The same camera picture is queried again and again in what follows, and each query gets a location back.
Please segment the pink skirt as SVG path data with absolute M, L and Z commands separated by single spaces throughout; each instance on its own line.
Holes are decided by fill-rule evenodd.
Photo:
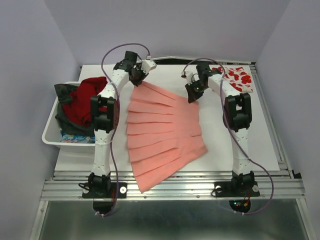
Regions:
M 129 161 L 141 193 L 208 151 L 198 102 L 154 84 L 134 88 L 126 123 Z

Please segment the red poppy print skirt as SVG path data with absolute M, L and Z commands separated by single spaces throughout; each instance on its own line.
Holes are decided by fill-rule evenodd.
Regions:
M 243 67 L 225 67 L 225 80 L 242 93 L 252 93 L 252 77 Z

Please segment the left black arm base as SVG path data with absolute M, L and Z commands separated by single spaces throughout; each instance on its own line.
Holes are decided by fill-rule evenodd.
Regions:
M 127 197 L 128 185 L 125 182 L 111 182 L 108 190 L 98 189 L 91 190 L 89 183 L 79 183 L 78 186 L 82 189 L 82 198 L 84 199 L 115 199 L 116 190 L 118 199 L 125 199 Z

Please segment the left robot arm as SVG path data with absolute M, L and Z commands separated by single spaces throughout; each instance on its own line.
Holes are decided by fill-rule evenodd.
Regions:
M 120 118 L 120 92 L 129 82 L 139 86 L 157 65 L 151 60 L 150 54 L 146 59 L 141 59 L 136 52 L 126 51 L 124 59 L 113 67 L 111 76 L 104 69 L 104 61 L 100 67 L 108 83 L 97 95 L 90 98 L 95 146 L 87 187 L 90 194 L 103 198 L 111 193 L 112 188 L 110 158 L 114 158 L 111 148 Z

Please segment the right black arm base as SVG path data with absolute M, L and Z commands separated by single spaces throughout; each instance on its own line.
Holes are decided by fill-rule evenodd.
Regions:
M 234 186 L 231 181 L 216 181 L 211 196 L 216 198 L 259 197 L 257 182 L 249 185 Z

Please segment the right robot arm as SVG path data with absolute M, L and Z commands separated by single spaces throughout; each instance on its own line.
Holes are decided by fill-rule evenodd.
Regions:
M 202 62 L 196 66 L 198 80 L 184 68 L 181 77 L 186 79 L 185 89 L 188 102 L 193 103 L 203 96 L 207 89 L 220 97 L 222 121 L 227 128 L 232 144 L 232 178 L 216 182 L 213 196 L 217 198 L 242 197 L 250 193 L 256 184 L 248 151 L 248 131 L 252 122 L 252 104 L 249 93 L 242 93 L 225 80 L 225 69 L 212 70 Z

